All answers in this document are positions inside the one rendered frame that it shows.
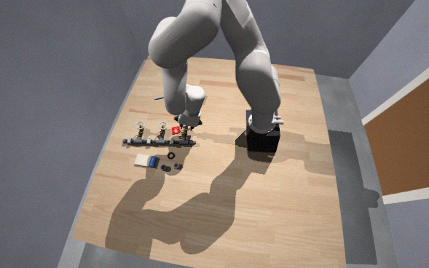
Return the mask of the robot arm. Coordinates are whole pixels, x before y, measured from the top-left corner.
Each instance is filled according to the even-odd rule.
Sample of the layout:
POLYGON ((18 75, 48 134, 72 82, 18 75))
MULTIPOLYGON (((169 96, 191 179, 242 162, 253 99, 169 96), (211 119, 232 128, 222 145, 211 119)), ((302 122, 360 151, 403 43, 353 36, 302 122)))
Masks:
POLYGON ((162 69, 165 108, 172 115, 200 113, 205 91, 186 83, 188 59, 215 39, 219 26, 235 55, 237 86, 251 107, 249 126, 269 133, 284 123, 275 116, 281 103, 278 73, 246 0, 186 0, 178 17, 159 23, 149 56, 162 69))

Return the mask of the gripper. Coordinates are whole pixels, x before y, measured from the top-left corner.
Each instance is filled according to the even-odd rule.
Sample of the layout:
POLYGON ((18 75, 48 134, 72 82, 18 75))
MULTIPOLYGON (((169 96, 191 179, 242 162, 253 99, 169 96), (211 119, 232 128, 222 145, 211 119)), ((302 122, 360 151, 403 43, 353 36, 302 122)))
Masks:
POLYGON ((198 125, 202 125, 202 121, 200 120, 200 113, 195 117, 189 117, 185 113, 182 113, 176 117, 174 117, 174 120, 177 121, 180 124, 180 127, 182 129, 183 125, 191 126, 191 131, 194 129, 194 127, 197 127, 198 125))

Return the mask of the grey pipe manifold with three valves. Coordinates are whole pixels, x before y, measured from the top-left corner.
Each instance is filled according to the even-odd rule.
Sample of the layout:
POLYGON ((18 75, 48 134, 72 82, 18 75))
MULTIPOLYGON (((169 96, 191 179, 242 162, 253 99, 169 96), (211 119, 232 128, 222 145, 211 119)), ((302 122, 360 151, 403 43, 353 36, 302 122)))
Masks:
POLYGON ((128 139, 123 139, 122 142, 123 143, 128 143, 130 146, 132 146, 133 143, 139 143, 139 144, 147 143, 149 146, 152 146, 153 143, 155 143, 155 144, 170 144, 171 146, 175 146, 175 144, 179 144, 179 145, 189 145, 190 144, 190 145, 193 145, 193 141, 187 141, 186 140, 187 130, 190 130, 191 126, 190 126, 190 128, 188 128, 187 125, 186 126, 183 125, 184 132, 183 132, 183 138, 182 138, 182 140, 175 141, 174 138, 171 138, 170 141, 166 141, 166 140, 164 140, 164 134, 165 134, 165 130, 168 127, 168 124, 166 122, 160 122, 159 123, 159 129, 161 129, 160 139, 153 141, 151 138, 148 138, 148 140, 142 139, 143 130, 144 130, 144 127, 145 127, 144 123, 143 123, 144 126, 141 126, 142 123, 143 122, 137 122, 136 123, 136 128, 139 129, 139 132, 138 132, 139 135, 138 135, 137 139, 133 140, 132 138, 128 138, 128 139), (138 123, 141 123, 141 124, 138 124, 138 123), (160 126, 161 123, 162 123, 162 126, 160 126), (165 123, 167 125, 167 127, 164 127, 166 125, 163 125, 163 123, 165 123), (137 127, 137 125, 139 125, 139 127, 137 127), (186 128, 184 128, 184 127, 186 127, 186 128))

